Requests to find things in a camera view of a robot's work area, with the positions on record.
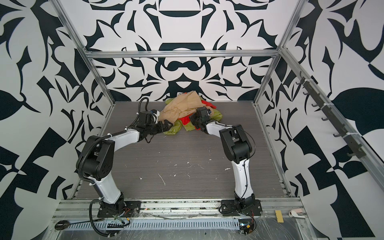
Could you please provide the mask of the red cloth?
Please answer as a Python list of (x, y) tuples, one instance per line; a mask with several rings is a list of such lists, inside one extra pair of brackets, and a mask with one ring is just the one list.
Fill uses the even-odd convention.
[[(204, 101), (204, 100), (201, 100), (202, 104), (204, 105), (204, 107), (208, 107), (210, 110), (212, 109), (216, 109), (217, 107), (215, 105), (213, 105), (212, 103), (210, 102), (207, 102), (207, 101)], [(196, 113), (196, 111), (194, 111), (193, 113), (185, 116), (185, 117), (182, 117), (182, 118), (179, 118), (179, 120), (181, 121), (181, 123), (183, 124), (183, 126), (186, 126), (187, 124), (189, 124), (191, 122), (190, 120), (190, 117)]]

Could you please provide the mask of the beige cloth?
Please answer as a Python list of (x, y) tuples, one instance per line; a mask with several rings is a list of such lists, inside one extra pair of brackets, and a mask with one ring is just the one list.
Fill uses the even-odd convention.
[(159, 121), (175, 123), (178, 119), (193, 114), (196, 109), (205, 107), (199, 95), (195, 92), (188, 92), (178, 95), (169, 102), (160, 112)]

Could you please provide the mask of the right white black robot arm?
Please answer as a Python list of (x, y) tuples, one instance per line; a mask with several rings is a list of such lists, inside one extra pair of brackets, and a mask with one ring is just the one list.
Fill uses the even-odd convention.
[(249, 160), (253, 150), (241, 125), (225, 125), (214, 121), (206, 107), (198, 108), (190, 116), (191, 123), (202, 132), (219, 137), (227, 159), (231, 162), (235, 177), (235, 201), (245, 208), (255, 201), (251, 186)]

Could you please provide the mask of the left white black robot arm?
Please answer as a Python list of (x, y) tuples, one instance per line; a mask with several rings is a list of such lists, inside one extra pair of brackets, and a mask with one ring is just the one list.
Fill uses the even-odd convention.
[(87, 139), (76, 163), (76, 169), (81, 180), (94, 186), (103, 203), (114, 206), (124, 200), (112, 176), (115, 152), (142, 140), (149, 143), (147, 136), (153, 137), (173, 127), (171, 122), (161, 121), (159, 117), (160, 112), (156, 110), (140, 112), (133, 124), (124, 130)]

